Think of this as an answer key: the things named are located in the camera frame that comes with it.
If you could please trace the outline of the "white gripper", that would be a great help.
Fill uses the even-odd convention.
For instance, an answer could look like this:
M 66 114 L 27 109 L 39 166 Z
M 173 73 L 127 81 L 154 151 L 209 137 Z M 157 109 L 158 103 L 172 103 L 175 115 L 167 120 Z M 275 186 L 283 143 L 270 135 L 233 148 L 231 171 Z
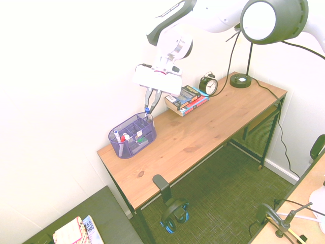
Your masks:
M 174 74 L 163 74 L 151 68 L 136 68 L 132 81 L 138 85 L 147 87 L 145 93 L 144 108 L 148 108 L 149 99 L 153 89 L 156 89 L 155 99 L 150 107 L 150 113 L 153 112 L 160 101 L 162 92 L 179 95 L 182 88 L 182 78 Z

